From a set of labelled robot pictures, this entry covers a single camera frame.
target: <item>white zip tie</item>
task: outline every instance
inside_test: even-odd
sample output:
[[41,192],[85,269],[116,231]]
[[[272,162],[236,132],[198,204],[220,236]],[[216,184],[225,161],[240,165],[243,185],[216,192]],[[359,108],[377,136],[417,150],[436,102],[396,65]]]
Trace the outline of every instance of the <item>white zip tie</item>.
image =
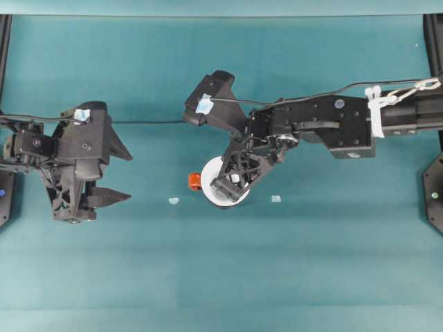
[[384,138],[385,134],[383,133],[381,123],[381,109],[392,105],[397,100],[397,96],[387,95],[386,97],[381,97],[381,87],[379,85],[366,88],[365,94],[369,99],[368,108],[371,110],[372,135],[374,137]]

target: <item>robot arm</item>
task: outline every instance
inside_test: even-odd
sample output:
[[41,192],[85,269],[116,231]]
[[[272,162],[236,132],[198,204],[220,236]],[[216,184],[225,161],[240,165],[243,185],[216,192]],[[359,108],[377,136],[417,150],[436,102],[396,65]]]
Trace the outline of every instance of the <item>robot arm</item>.
[[96,208],[130,197],[96,186],[110,156],[124,160],[132,157],[113,130],[104,102],[87,102],[62,112],[61,116],[53,135],[47,136],[42,122],[1,115],[0,125],[13,134],[3,146],[0,172],[4,177],[39,171],[54,220],[69,223],[95,220]]
[[[204,194],[215,205],[226,208],[238,204],[302,141],[323,143],[335,158],[375,157],[376,111],[368,107],[367,98],[326,93],[278,100],[262,104],[246,118],[239,103],[250,101],[235,102],[233,81],[231,74],[221,71],[205,76],[188,98],[183,116],[194,125],[206,123],[231,133],[224,155],[210,161],[201,173]],[[381,105],[383,111],[378,110],[380,137],[443,129],[443,88],[437,79],[432,83],[416,83],[415,91],[408,89],[399,97],[403,89],[379,96],[390,100],[390,104]],[[206,98],[203,108],[202,96]],[[443,201],[438,205],[441,217],[437,217],[432,199],[432,193],[443,188],[443,169],[431,166],[424,174],[428,215],[435,215],[429,219],[443,231]]]

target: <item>screw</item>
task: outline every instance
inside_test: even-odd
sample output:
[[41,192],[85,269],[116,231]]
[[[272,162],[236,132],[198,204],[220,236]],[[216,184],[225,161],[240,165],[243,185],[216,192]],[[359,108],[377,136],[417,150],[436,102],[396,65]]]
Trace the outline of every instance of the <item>screw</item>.
[[83,143],[82,148],[89,151],[91,149],[91,145],[88,143]]
[[343,99],[337,99],[334,106],[336,109],[342,109],[345,106],[345,101]]
[[34,138],[33,145],[35,147],[41,147],[42,146],[42,140],[40,140],[39,138]]

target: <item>teal table surface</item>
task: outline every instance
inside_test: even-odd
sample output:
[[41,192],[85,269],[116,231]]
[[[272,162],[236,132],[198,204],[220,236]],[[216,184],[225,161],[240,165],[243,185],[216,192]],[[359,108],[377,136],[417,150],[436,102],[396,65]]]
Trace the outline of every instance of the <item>teal table surface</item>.
[[[174,120],[218,68],[259,100],[429,75],[420,16],[15,17],[2,109],[55,116],[99,99],[114,120]],[[219,210],[187,175],[227,133],[114,126],[134,160],[112,160],[99,184],[132,198],[97,221],[51,221],[38,174],[17,179],[0,229],[0,331],[442,330],[443,236],[420,183],[435,132],[378,140],[366,160],[301,144]]]

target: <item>black metal frame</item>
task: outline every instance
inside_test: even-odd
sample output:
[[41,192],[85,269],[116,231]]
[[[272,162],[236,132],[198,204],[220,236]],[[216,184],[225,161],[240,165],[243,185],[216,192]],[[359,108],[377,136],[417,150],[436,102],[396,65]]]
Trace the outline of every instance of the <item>black metal frame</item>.
[[[432,76],[443,71],[443,14],[424,15],[424,38]],[[443,151],[443,131],[439,131]],[[443,153],[422,174],[428,220],[443,233]]]
[[[0,102],[3,95],[6,60],[8,58],[9,37],[12,15],[0,15]],[[12,195],[14,192],[15,173],[0,170],[0,227],[11,215]]]

